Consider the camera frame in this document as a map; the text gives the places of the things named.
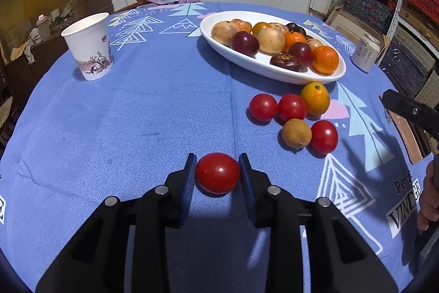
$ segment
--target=blue tablecloth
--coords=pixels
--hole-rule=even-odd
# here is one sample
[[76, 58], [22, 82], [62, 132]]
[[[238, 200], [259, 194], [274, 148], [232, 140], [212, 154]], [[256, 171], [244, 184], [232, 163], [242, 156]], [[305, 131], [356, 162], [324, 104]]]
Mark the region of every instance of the blue tablecloth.
[[[332, 154], [292, 152], [276, 121], [260, 126], [247, 117], [254, 95], [279, 99], [301, 87], [253, 74], [210, 48], [200, 21], [227, 10], [302, 24], [342, 54], [346, 75], [327, 85], [332, 101], [323, 116], [339, 131]], [[378, 67], [365, 74], [352, 65], [352, 42], [311, 16], [257, 5], [161, 6], [109, 20], [111, 72], [85, 81], [64, 54], [38, 83], [1, 159], [0, 247], [32, 290], [105, 197], [140, 197], [183, 168], [188, 153], [214, 151], [246, 152], [255, 169], [298, 198], [329, 196], [399, 288], [407, 285], [417, 233], [407, 198], [418, 198], [429, 158], [410, 164], [378, 98], [393, 86]], [[250, 224], [240, 188], [221, 198], [195, 188], [184, 227], [166, 234], [173, 292], [263, 292], [269, 232]]]

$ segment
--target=white oval plate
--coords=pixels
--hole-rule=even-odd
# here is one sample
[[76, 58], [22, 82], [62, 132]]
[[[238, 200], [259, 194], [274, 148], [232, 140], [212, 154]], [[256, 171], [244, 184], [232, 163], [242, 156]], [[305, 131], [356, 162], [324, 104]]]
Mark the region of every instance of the white oval plate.
[[270, 55], [266, 55], [261, 52], [258, 52], [255, 56], [255, 59], [253, 59], [252, 57], [248, 57], [244, 54], [241, 54], [238, 51], [232, 50], [227, 46], [220, 44], [219, 42], [217, 42], [211, 37], [212, 28], [217, 22], [221, 22], [222, 20], [231, 21], [235, 18], [244, 20], [246, 22], [250, 22], [252, 23], [252, 25], [255, 25], [256, 23], [259, 22], [281, 23], [287, 25], [288, 23], [291, 22], [289, 20], [277, 18], [276, 16], [271, 16], [268, 14], [245, 12], [240, 10], [215, 13], [204, 18], [201, 21], [200, 30], [201, 30], [201, 34], [203, 34], [203, 37], [207, 40], [210, 46], [214, 48], [214, 50], [217, 53], [225, 57], [227, 60], [231, 61], [234, 64], [237, 64], [238, 66], [241, 66], [244, 69], [247, 69], [251, 72], [254, 72], [255, 74], [259, 74], [273, 80], [289, 82], [297, 85], [306, 85], [310, 82], [320, 82], [322, 84], [327, 84], [333, 81], [337, 81], [346, 72], [346, 64], [340, 53], [336, 49], [334, 49], [334, 47], [330, 43], [328, 43], [325, 39], [323, 39], [316, 33], [310, 31], [309, 29], [305, 29], [308, 35], [312, 36], [315, 39], [320, 40], [323, 45], [328, 45], [331, 48], [333, 48], [335, 51], [337, 51], [340, 60], [339, 67], [332, 75], [325, 76], [322, 74], [318, 74], [317, 72], [314, 72], [311, 69], [308, 69], [307, 72], [295, 72], [284, 68], [279, 68], [278, 66], [274, 66], [270, 64], [270, 59], [271, 59]]

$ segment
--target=human hand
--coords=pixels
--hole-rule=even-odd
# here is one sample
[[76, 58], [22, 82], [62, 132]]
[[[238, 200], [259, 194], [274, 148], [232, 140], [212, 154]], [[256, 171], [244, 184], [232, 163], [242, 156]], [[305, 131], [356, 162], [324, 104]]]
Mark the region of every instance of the human hand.
[[430, 221], [437, 221], [439, 218], [439, 191], [433, 185], [434, 172], [433, 161], [431, 161], [427, 166], [424, 190], [419, 199], [421, 211], [418, 214], [418, 228], [423, 231], [429, 228]]

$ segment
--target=paper cup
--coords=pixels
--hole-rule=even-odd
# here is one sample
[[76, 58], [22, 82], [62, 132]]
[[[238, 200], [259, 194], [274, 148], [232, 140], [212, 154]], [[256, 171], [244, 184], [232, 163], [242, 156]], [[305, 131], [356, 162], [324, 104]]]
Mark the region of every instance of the paper cup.
[[99, 13], [88, 16], [61, 33], [85, 80], [97, 80], [113, 67], [108, 37], [108, 15]]

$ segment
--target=tangerine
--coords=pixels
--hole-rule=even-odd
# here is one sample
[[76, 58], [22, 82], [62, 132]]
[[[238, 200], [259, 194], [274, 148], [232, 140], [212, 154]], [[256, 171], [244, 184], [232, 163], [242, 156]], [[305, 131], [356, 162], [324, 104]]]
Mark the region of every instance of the tangerine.
[[330, 75], [339, 67], [339, 55], [330, 46], [315, 48], [313, 57], [313, 68], [321, 74]]
[[306, 103], [308, 114], [313, 117], [318, 117], [325, 113], [331, 103], [328, 90], [319, 82], [311, 82], [306, 85], [302, 92], [300, 92], [300, 97]]
[[296, 42], [304, 42], [306, 43], [306, 39], [305, 37], [300, 34], [300, 33], [285, 33], [284, 34], [285, 37], [285, 47], [284, 47], [284, 52], [288, 52], [288, 49], [290, 48], [291, 45], [295, 44]]

